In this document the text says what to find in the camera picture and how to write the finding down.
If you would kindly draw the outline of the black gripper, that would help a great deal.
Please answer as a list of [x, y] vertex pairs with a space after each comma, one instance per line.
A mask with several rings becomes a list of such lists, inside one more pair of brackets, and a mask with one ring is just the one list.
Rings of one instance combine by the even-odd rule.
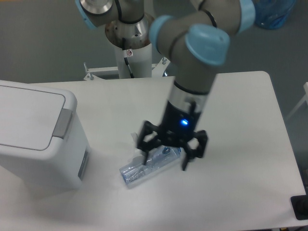
[[[201, 114], [197, 112], [196, 108], [195, 101], [188, 103], [187, 112], [178, 109], [171, 102], [167, 102], [160, 125], [156, 126], [147, 120], [144, 121], [136, 145], [144, 153], [143, 165], [147, 165], [149, 152], [162, 145], [184, 149], [185, 157], [181, 164], [183, 171], [192, 160], [204, 157], [208, 135], [205, 130], [194, 132]], [[145, 138], [154, 132], [156, 135], [146, 141]], [[197, 140], [195, 148], [189, 145], [191, 139]]]

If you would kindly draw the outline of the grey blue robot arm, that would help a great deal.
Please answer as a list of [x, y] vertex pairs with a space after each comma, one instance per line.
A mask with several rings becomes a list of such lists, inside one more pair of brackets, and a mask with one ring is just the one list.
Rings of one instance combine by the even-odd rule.
[[204, 156], [207, 133], [196, 131], [220, 66], [225, 63], [230, 36], [255, 21], [251, 0], [203, 0], [197, 11], [183, 18], [162, 15], [149, 28], [149, 41], [178, 67], [159, 125], [145, 121], [136, 147], [148, 160], [160, 146], [183, 148], [182, 168]]

